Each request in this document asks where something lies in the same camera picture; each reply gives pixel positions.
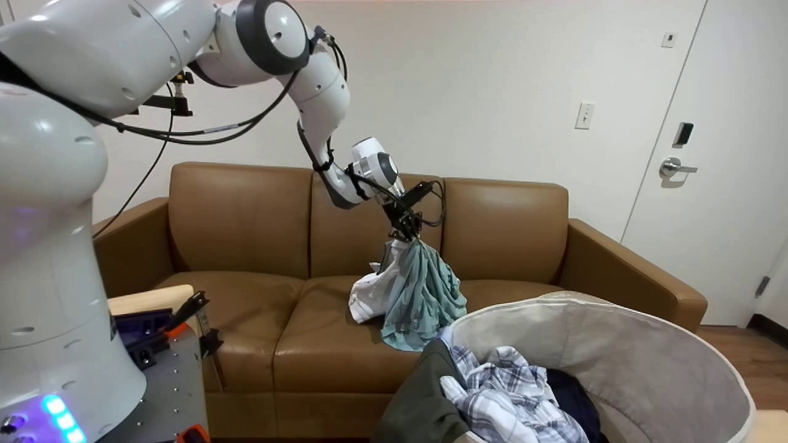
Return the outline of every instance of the blue light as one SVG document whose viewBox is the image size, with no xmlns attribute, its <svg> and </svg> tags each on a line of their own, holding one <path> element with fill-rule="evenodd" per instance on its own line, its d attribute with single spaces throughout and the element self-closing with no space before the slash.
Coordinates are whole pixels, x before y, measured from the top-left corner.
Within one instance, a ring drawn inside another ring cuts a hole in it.
<svg viewBox="0 0 788 443">
<path fill-rule="evenodd" d="M 45 409 L 52 413 L 52 415 L 60 415 L 67 412 L 67 404 L 60 398 L 60 396 L 45 396 Z"/>
<path fill-rule="evenodd" d="M 87 443 L 83 434 L 78 429 L 75 429 L 72 434 L 67 434 L 68 443 Z"/>
<path fill-rule="evenodd" d="M 72 413 L 61 413 L 61 415 L 57 415 L 57 429 L 60 429 L 60 431 L 76 429 L 75 415 L 72 415 Z"/>
</svg>

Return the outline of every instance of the brown leather couch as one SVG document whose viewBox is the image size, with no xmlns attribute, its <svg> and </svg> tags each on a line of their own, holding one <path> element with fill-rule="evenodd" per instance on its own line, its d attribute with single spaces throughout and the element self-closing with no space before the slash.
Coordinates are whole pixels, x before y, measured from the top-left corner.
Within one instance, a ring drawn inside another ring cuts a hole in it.
<svg viewBox="0 0 788 443">
<path fill-rule="evenodd" d="M 695 331 L 704 297 L 578 220 L 557 185 L 445 177 L 418 205 L 423 238 L 460 276 L 470 310 L 557 289 Z M 387 241 L 380 205 L 336 209 L 311 169 L 177 164 L 169 196 L 96 238 L 109 296 L 192 284 L 224 348 L 204 365 L 219 438 L 364 438 L 416 355 L 355 326 L 350 285 Z"/>
</svg>

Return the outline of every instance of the laundry basket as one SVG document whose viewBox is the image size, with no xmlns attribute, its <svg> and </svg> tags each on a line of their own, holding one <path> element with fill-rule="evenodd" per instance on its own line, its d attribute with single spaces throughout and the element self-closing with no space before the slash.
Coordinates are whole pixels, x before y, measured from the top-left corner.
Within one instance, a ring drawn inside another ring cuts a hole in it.
<svg viewBox="0 0 788 443">
<path fill-rule="evenodd" d="M 491 306 L 444 331 L 485 359 L 512 345 L 531 365 L 574 374 L 611 443 L 743 443 L 754 398 L 698 335 L 578 294 Z"/>
</svg>

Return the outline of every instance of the couch cushion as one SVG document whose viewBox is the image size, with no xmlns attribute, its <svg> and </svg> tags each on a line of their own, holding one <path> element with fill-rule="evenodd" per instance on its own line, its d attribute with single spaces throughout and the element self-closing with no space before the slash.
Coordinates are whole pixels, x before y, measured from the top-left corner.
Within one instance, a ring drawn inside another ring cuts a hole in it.
<svg viewBox="0 0 788 443">
<path fill-rule="evenodd" d="M 421 175 L 402 175 L 412 190 Z M 427 220 L 442 220 L 442 199 L 423 196 L 416 206 Z M 390 220 L 380 203 L 368 203 L 353 209 L 338 209 L 322 180 L 312 180 L 312 223 L 311 223 L 311 276 L 360 276 L 370 273 L 370 262 L 381 255 L 390 238 Z M 421 238 L 442 251 L 442 227 L 423 227 Z"/>
<path fill-rule="evenodd" d="M 311 169 L 183 163 L 169 231 L 187 271 L 309 276 Z"/>
<path fill-rule="evenodd" d="M 467 313 L 470 313 L 470 310 L 481 310 L 498 302 L 538 297 L 562 289 L 549 284 L 530 284 L 530 280 L 462 280 L 460 291 L 467 297 Z"/>
<path fill-rule="evenodd" d="M 380 322 L 353 322 L 355 280 L 338 276 L 305 285 L 275 350 L 275 392 L 395 395 L 413 370 L 416 355 L 385 345 Z"/>
<path fill-rule="evenodd" d="M 546 284 L 566 223 L 570 193 L 560 185 L 445 180 L 444 258 L 460 278 Z"/>
<path fill-rule="evenodd" d="M 174 273 L 162 285 L 189 284 L 204 291 L 210 326 L 219 331 L 219 370 L 224 392 L 272 392 L 272 359 L 291 317 L 300 280 L 267 273 Z M 208 366 L 208 392 L 216 388 Z"/>
</svg>

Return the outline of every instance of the clothes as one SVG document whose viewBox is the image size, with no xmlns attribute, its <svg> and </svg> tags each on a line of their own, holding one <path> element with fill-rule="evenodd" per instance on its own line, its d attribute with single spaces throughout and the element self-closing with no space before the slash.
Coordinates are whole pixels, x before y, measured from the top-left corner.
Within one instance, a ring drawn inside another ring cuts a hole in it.
<svg viewBox="0 0 788 443">
<path fill-rule="evenodd" d="M 421 238 L 398 255 L 398 276 L 387 296 L 381 339 L 405 353 L 421 353 L 445 326 L 467 313 L 460 278 Z"/>
<path fill-rule="evenodd" d="M 368 322 L 377 316 L 385 316 L 387 313 L 387 296 L 395 285 L 395 278 L 398 276 L 398 255 L 405 251 L 412 248 L 412 243 L 405 243 L 405 241 L 392 241 L 387 243 L 390 248 L 390 263 L 381 273 L 368 273 L 361 276 L 358 284 L 353 284 L 350 289 L 350 301 L 348 301 L 348 308 L 350 308 L 350 317 L 355 322 Z"/>
<path fill-rule="evenodd" d="M 577 377 L 560 370 L 546 370 L 546 383 L 557 396 L 560 407 L 571 419 L 577 419 L 578 425 L 583 425 L 583 434 L 591 443 L 608 443 L 608 438 L 600 434 L 598 412 Z"/>
<path fill-rule="evenodd" d="M 375 443 L 445 443 L 474 440 L 467 425 L 454 404 L 445 402 L 439 379 L 444 374 L 460 377 L 442 339 L 421 353 L 416 370 L 398 383 L 390 402 Z"/>
<path fill-rule="evenodd" d="M 496 348 L 485 365 L 467 350 L 451 348 L 451 355 L 460 379 L 444 377 L 442 386 L 482 440 L 588 443 L 555 398 L 546 370 L 531 366 L 515 348 Z"/>
</svg>

